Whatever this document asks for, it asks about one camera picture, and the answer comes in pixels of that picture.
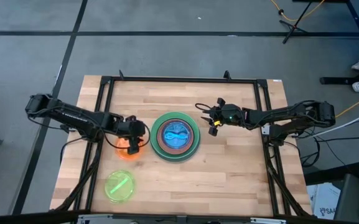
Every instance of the butcher block tabletop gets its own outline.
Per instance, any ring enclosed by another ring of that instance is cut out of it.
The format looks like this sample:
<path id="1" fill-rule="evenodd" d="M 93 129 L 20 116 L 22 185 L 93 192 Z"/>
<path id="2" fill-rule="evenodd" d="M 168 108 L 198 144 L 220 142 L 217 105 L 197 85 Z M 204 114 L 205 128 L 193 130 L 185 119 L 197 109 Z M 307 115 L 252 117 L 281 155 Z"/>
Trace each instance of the butcher block tabletop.
<path id="1" fill-rule="evenodd" d="M 78 107 L 95 109 L 100 80 L 101 76 L 96 75 L 84 77 Z M 282 82 L 268 80 L 268 87 L 272 108 L 287 106 Z M 101 110 L 105 107 L 107 89 L 108 85 Z M 260 93 L 265 110 L 262 89 Z M 226 103 L 256 109 L 252 84 L 115 81 L 110 112 L 124 117 L 135 115 L 152 128 L 161 115 L 180 111 L 196 121 L 201 142 L 193 157 L 173 163 L 158 157 L 150 144 L 144 147 L 138 159 L 125 161 L 104 141 L 91 212 L 272 216 L 260 130 L 222 126 L 213 137 L 208 134 L 207 122 L 200 118 L 202 112 L 194 107 L 195 103 L 216 105 L 219 97 Z M 68 141 L 76 138 L 78 133 L 70 133 Z M 108 138 L 111 142 L 116 140 L 109 134 Z M 291 138 L 286 141 L 296 143 Z M 77 141 L 65 148 L 50 208 L 59 206 L 78 183 L 85 148 L 86 141 Z M 302 208 L 311 213 L 297 149 L 285 144 L 280 152 L 287 188 Z M 136 183 L 132 197 L 124 203 L 110 202 L 105 195 L 105 181 L 116 170 L 129 171 Z M 87 193 L 86 185 L 80 208 L 85 207 Z M 284 213 L 277 186 L 276 194 L 279 211 Z"/>

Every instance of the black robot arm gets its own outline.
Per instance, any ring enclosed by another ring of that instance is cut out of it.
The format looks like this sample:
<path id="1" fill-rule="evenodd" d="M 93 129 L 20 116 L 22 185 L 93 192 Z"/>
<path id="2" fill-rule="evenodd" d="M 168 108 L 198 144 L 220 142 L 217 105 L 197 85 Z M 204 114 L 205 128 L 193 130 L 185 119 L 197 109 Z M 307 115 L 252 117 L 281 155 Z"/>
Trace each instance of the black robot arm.
<path id="1" fill-rule="evenodd" d="M 217 103 L 218 106 L 213 107 L 201 103 L 195 105 L 210 116 L 202 118 L 210 124 L 209 133 L 213 136 L 217 135 L 217 127 L 224 124 L 240 126 L 248 130 L 262 127 L 269 143 L 282 146 L 289 134 L 302 134 L 307 128 L 327 128 L 335 124 L 334 107 L 327 102 L 307 100 L 269 111 L 240 108 L 234 104 L 226 104 L 222 98 L 218 98 Z M 283 125 L 268 125 L 289 119 L 291 121 Z"/>
<path id="2" fill-rule="evenodd" d="M 109 112 L 91 112 L 69 105 L 50 95 L 37 94 L 30 97 L 26 106 L 29 118 L 52 118 L 64 130 L 76 129 L 80 135 L 91 142 L 98 142 L 105 134 L 114 134 L 129 140 L 128 154 L 139 152 L 139 137 L 145 134 L 145 125 L 135 116 L 124 119 L 121 115 Z"/>

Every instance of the orange object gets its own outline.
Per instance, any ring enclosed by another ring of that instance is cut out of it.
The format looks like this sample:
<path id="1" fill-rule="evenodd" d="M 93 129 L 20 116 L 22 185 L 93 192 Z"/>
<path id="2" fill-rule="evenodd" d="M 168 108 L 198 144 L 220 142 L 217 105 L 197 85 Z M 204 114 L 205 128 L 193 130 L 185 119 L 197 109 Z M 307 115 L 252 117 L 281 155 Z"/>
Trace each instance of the orange object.
<path id="1" fill-rule="evenodd" d="M 141 141 L 140 143 L 138 143 L 138 146 L 142 146 L 143 144 L 144 144 L 144 141 Z M 116 154 L 117 154 L 118 157 L 120 157 L 120 158 L 122 158 L 122 159 L 124 159 L 126 161 L 134 161 L 134 160 L 136 160 L 143 152 L 143 147 L 140 147 L 138 153 L 129 155 L 127 153 L 127 147 L 129 147 L 129 142 L 128 142 L 128 140 L 125 140 L 123 138 L 118 138 L 117 139 L 116 146 L 117 147 L 125 147 L 125 149 L 117 149 L 116 148 Z"/>

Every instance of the white cable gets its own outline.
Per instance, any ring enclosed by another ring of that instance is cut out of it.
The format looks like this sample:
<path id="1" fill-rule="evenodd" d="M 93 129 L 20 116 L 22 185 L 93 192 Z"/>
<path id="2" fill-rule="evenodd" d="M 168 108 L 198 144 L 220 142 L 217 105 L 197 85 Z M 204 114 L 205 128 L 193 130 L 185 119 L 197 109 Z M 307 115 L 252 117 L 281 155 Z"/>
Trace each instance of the white cable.
<path id="1" fill-rule="evenodd" d="M 354 122 L 356 122 L 356 121 L 358 121 L 358 120 L 359 120 L 359 117 L 358 117 L 357 119 L 354 119 L 353 121 L 350 121 L 350 122 L 348 122 L 348 123 L 346 123 L 346 124 L 343 124 L 343 125 L 341 125 L 341 126 L 338 126 L 338 127 L 336 127 L 336 128 L 332 128 L 332 129 L 330 129 L 330 130 L 327 130 L 327 131 L 324 131 L 324 132 L 317 133 L 317 134 L 314 134 L 314 135 L 312 135 L 312 136 L 309 136 L 309 137 L 306 138 L 306 139 L 313 138 L 313 137 L 316 137 L 316 136 L 320 136 L 320 135 L 322 135 L 322 134 L 329 133 L 329 132 L 331 132 L 331 131 L 334 131 L 334 130 L 343 128 L 343 127 L 345 127 L 345 126 L 348 126 L 349 124 L 353 124 Z"/>

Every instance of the stacked plates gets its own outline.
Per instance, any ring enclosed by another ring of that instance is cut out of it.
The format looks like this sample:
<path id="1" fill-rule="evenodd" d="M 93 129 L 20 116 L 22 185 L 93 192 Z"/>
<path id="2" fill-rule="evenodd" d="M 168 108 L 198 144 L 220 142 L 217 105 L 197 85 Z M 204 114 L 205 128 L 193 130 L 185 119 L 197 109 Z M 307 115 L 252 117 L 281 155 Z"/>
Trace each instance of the stacked plates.
<path id="1" fill-rule="evenodd" d="M 162 159 L 182 162 L 196 153 L 200 144 L 200 131 L 189 115 L 166 113 L 153 124 L 151 144 Z"/>

